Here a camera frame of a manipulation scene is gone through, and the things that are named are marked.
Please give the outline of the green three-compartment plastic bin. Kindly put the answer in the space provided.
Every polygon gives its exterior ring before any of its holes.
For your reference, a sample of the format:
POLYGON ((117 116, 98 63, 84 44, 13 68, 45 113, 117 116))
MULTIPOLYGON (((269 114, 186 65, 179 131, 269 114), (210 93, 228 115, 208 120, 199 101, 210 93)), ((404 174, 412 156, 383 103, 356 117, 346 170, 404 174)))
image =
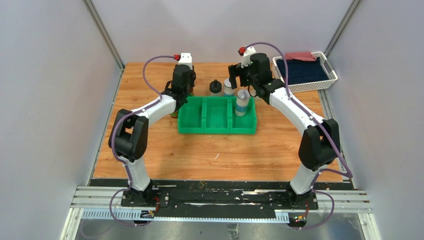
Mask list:
POLYGON ((180 134, 254 135, 257 131, 255 101, 251 98, 243 116, 236 115, 236 97, 189 96, 178 111, 180 134))

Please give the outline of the white perforated plastic basket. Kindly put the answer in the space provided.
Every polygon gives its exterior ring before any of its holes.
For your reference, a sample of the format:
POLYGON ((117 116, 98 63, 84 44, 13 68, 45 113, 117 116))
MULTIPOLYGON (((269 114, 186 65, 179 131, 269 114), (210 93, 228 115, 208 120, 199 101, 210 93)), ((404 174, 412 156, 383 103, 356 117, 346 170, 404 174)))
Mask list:
POLYGON ((338 80, 323 52, 292 52, 272 59, 275 77, 284 81, 288 79, 291 92, 306 92, 328 89, 338 80))

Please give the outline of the pink folded cloth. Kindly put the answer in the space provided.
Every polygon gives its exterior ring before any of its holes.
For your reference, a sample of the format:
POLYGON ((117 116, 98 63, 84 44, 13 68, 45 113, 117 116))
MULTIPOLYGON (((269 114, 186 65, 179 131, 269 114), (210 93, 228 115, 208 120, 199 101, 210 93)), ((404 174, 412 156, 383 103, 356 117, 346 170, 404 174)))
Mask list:
POLYGON ((317 60, 317 57, 310 51, 287 52, 284 57, 286 60, 298 60, 304 62, 314 62, 317 60))

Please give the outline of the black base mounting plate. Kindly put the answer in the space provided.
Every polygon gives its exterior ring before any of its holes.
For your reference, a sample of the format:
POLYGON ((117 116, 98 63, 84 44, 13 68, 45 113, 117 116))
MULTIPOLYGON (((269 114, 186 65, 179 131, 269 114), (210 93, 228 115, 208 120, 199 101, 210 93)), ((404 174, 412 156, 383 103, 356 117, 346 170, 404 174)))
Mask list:
POLYGON ((124 179, 93 179, 89 186, 106 198, 106 211, 121 220, 293 222, 308 213, 349 202, 347 182, 317 182, 306 199, 287 202, 288 183, 276 181, 153 180, 152 198, 140 201, 124 179))

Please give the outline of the silver-lid jar in bin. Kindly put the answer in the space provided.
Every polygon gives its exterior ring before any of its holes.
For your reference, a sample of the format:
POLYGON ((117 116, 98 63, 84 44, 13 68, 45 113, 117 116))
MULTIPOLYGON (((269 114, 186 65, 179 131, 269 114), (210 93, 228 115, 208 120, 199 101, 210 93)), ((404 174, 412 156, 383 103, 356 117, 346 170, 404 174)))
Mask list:
POLYGON ((246 114, 250 97, 251 95, 246 89, 241 89, 237 92, 234 109, 236 116, 243 117, 246 114))

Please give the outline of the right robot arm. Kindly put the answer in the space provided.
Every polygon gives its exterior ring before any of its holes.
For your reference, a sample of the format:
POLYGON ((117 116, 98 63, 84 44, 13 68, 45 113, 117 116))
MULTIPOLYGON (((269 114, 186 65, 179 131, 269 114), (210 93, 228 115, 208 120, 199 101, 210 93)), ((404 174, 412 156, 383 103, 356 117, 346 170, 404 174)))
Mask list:
POLYGON ((300 166, 285 191, 286 204, 298 209, 312 192, 319 175, 340 152, 339 124, 313 113, 291 93, 288 78, 275 78, 265 53, 244 56, 242 62, 229 65, 229 82, 253 87, 256 95, 281 112, 298 130, 300 166))

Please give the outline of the right black-spout seasoning jar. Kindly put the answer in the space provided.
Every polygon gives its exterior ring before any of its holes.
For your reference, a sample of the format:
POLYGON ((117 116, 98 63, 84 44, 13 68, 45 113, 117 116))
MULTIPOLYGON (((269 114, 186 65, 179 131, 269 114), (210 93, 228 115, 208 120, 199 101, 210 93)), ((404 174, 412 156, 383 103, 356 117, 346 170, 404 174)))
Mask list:
POLYGON ((261 98, 257 95, 256 90, 250 85, 248 86, 248 92, 250 94, 250 96, 255 100, 255 101, 259 101, 261 98))

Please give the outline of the dark blue folded cloth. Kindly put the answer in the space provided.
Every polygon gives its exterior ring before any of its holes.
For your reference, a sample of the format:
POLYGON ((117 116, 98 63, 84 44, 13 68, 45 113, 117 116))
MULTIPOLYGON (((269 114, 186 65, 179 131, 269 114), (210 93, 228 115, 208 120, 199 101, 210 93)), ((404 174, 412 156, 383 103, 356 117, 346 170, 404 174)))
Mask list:
POLYGON ((320 57, 316 61, 287 60, 289 85, 329 80, 320 60, 320 57))

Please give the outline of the aluminium rail frame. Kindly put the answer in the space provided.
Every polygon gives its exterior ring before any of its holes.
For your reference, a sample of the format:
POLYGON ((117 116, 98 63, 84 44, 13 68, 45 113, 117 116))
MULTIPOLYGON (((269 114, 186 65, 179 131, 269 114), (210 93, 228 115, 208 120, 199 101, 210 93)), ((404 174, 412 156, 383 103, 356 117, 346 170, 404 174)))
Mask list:
POLYGON ((136 202, 121 179, 77 187, 60 238, 379 240, 365 191, 320 182, 294 206, 284 182, 155 180, 153 199, 136 202))

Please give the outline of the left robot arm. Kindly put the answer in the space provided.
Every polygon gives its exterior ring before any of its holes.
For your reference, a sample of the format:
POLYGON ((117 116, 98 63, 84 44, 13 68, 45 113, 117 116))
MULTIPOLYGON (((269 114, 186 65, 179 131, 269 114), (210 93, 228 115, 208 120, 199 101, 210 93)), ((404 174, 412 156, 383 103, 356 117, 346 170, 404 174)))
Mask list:
POLYGON ((123 163, 128 176, 128 191, 142 207, 153 201, 152 182, 144 162, 149 127, 188 102, 195 79, 191 63, 176 64, 172 79, 157 99, 134 110, 121 109, 116 115, 108 145, 116 159, 123 163))

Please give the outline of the black-spout seasoning jar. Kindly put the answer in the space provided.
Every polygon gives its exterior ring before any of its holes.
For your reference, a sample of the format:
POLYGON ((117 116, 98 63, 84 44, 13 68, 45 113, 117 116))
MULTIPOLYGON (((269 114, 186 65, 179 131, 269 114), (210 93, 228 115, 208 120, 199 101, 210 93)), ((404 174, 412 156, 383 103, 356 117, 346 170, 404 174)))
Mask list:
POLYGON ((222 83, 217 79, 214 79, 209 84, 210 96, 220 96, 222 94, 222 83))
POLYGON ((255 100, 255 101, 259 101, 261 98, 257 95, 256 90, 250 85, 248 86, 248 92, 250 94, 250 96, 255 100))

